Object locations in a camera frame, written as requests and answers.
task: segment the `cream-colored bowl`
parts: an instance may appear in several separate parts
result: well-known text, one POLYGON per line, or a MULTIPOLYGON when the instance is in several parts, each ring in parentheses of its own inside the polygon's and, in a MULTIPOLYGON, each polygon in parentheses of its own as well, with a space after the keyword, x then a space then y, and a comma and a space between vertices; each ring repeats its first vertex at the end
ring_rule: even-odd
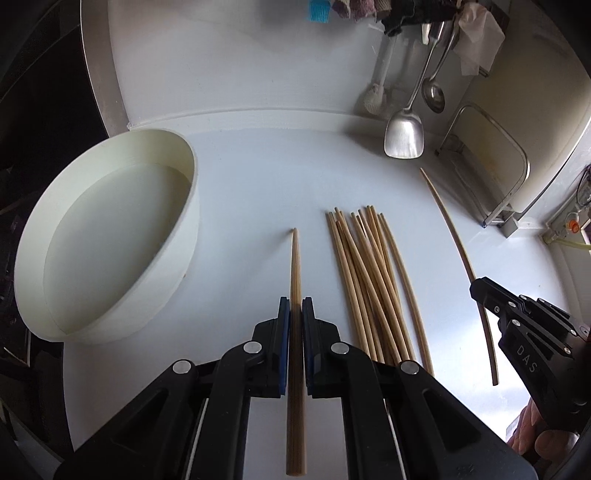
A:
POLYGON ((101 142, 57 176, 25 225, 14 272, 23 321, 55 342, 140 330, 183 279, 198 228, 186 140, 146 129, 101 142))

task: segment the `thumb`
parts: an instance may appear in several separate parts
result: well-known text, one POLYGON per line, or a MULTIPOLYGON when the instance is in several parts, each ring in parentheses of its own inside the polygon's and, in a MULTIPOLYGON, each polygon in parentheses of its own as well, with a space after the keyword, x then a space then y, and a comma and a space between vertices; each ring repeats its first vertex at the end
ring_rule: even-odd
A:
POLYGON ((545 460, 561 462, 579 439, 578 435, 562 430, 546 430, 535 441, 535 451, 545 460))

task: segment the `utensil rack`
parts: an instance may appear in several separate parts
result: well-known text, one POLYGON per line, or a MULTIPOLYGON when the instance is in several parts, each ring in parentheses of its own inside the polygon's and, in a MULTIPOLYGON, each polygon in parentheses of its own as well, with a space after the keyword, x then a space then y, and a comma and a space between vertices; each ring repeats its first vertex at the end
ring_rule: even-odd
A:
MULTIPOLYGON (((463 105, 457 111, 456 116, 453 118, 453 121, 452 121, 451 125, 449 126, 447 133, 445 134, 445 137, 443 137, 443 141, 441 142, 441 145, 439 146, 438 149, 435 150, 435 155, 439 156, 441 151, 444 150, 443 147, 444 147, 444 145, 446 145, 447 140, 452 135, 452 130, 453 130, 454 126, 456 125, 456 123, 457 123, 458 119, 461 117, 461 115, 467 109, 473 109, 474 111, 476 111, 477 113, 482 115, 485 120, 487 120, 493 127, 495 127, 503 135, 503 137, 505 137, 511 143, 511 145, 513 145, 513 147, 515 147, 515 149, 519 152, 519 155, 521 156, 521 158, 523 160, 523 169, 522 169, 521 175, 519 176, 518 180, 511 187, 511 189, 504 196, 504 198, 490 212, 488 212, 486 207, 484 207, 482 198, 476 194, 475 190, 470 187, 469 183, 460 174, 457 164, 453 160, 451 161, 451 163, 453 164, 453 167, 454 167, 455 174, 457 175, 457 177, 460 180, 463 187, 470 194, 470 197, 474 200, 475 205, 478 207, 480 213, 482 214, 482 217, 483 217, 483 220, 481 223, 482 227, 486 228, 489 225, 501 225, 501 224, 505 223, 515 213, 510 208, 509 203, 511 202, 513 195, 515 195, 519 191, 519 189, 525 183, 527 178, 530 176, 530 161, 527 158, 527 154, 525 153, 525 150, 521 147, 521 145, 519 145, 517 140, 515 140, 515 138, 513 138, 511 136, 511 134, 507 130, 505 130, 505 128, 503 128, 503 126, 501 124, 499 124, 499 122, 497 122, 493 117, 491 117, 485 110, 483 110, 480 106, 478 106, 477 104, 472 103, 472 102, 469 102, 469 103, 463 105)), ((459 139, 457 139, 457 141, 459 142, 460 145, 458 145, 456 148, 454 148, 453 151, 457 151, 457 152, 461 153, 461 151, 464 147, 464 144, 459 139)))

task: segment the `table surface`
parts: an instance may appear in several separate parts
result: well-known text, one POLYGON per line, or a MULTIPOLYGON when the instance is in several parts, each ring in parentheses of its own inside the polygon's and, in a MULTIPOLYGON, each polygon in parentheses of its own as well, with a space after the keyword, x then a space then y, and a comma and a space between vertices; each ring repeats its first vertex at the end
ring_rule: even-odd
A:
MULTIPOLYGON (((201 200, 194 257, 178 290, 143 330, 105 345, 65 346, 74 448, 175 360, 218 359, 250 339, 256 323, 275 317, 280 297, 289 295, 293 227, 300 231, 303 296, 312 296, 318 318, 356 344, 325 212, 368 204, 385 213, 397 239, 435 377, 505 437, 528 394, 498 348, 500 384, 491 384, 469 281, 418 167, 436 180, 476 275, 566 308, 550 253, 538 238, 505 239, 495 227, 481 228, 431 150, 417 161, 398 161, 384 156, 380 139, 287 129, 208 132, 188 140, 199 162, 201 200)), ((498 341, 496 318, 490 320, 498 341)), ((245 480, 285 476, 285 424, 285 397, 252 400, 245 480)), ((306 426, 307 477, 346 478, 340 401, 306 398, 306 426)))

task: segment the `human hand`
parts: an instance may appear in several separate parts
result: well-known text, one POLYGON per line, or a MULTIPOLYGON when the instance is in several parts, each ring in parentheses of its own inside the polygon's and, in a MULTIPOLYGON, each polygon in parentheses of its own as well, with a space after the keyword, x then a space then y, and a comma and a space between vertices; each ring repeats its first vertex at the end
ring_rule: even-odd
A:
POLYGON ((520 455, 533 446, 543 459, 560 463, 572 450, 579 437, 562 430, 546 430, 537 436, 535 429, 542 422, 538 407, 530 399, 527 406, 521 410, 517 428, 507 444, 520 455))

